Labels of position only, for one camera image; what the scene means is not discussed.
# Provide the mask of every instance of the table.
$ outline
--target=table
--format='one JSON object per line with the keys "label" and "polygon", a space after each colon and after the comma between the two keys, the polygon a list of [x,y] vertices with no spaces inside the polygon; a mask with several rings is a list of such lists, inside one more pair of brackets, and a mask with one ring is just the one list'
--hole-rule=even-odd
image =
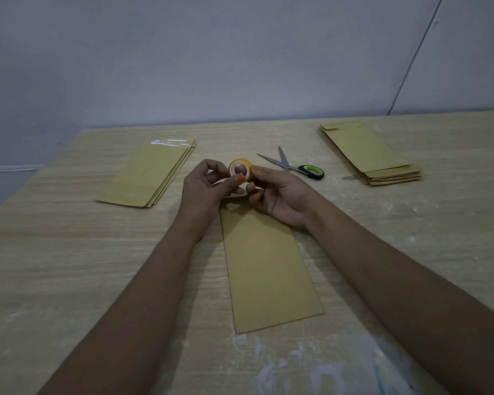
{"label": "table", "polygon": [[[268,166],[256,152],[277,157],[277,145],[291,163],[322,167],[325,179],[308,183],[344,212],[494,310],[494,112],[362,118],[424,169],[421,182],[376,188],[318,130],[341,120],[82,131],[0,207],[0,394],[35,393],[85,336],[171,224],[201,159]],[[94,202],[134,147],[157,137],[198,140],[159,203]],[[152,393],[441,393],[315,242],[295,237],[325,315],[235,335],[217,219],[194,252]]]}

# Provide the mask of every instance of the adhesive tape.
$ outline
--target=adhesive tape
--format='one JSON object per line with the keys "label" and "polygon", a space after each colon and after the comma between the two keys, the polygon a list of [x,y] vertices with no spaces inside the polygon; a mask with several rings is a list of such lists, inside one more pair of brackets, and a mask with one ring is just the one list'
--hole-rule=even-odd
{"label": "adhesive tape", "polygon": [[245,181],[246,182],[250,181],[252,179],[252,176],[253,176],[252,175],[252,163],[250,160],[245,159],[245,158],[238,158],[238,159],[235,159],[231,162],[231,164],[229,165],[229,171],[231,172],[231,176],[238,174],[236,169],[240,166],[243,166],[246,169],[247,173],[244,175]]}

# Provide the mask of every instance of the person's right arm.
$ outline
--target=person's right arm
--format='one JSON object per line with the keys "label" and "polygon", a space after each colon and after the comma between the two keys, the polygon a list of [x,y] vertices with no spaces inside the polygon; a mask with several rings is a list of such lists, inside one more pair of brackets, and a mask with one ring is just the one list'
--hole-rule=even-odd
{"label": "person's right arm", "polygon": [[494,312],[289,172],[254,167],[250,202],[306,229],[405,349],[453,393],[494,394]]}

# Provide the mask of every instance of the person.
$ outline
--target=person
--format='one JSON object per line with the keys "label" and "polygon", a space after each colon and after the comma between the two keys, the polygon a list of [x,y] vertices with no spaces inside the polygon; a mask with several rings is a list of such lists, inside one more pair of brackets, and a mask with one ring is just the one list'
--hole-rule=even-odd
{"label": "person", "polygon": [[[299,177],[258,166],[253,172],[246,186],[251,205],[309,232],[386,328],[446,389],[494,394],[491,309],[371,234]],[[149,391],[194,245],[216,219],[220,201],[244,192],[238,187],[243,182],[243,175],[231,177],[215,160],[188,174],[163,239],[39,394]]]}

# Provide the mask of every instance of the gray wall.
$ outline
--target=gray wall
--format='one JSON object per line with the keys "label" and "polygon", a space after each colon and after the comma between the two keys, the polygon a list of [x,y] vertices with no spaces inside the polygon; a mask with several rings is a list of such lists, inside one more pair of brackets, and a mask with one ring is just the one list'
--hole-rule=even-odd
{"label": "gray wall", "polygon": [[[494,0],[465,3],[0,0],[0,165],[45,164],[86,126],[493,107]],[[0,203],[28,176],[1,173]]]}

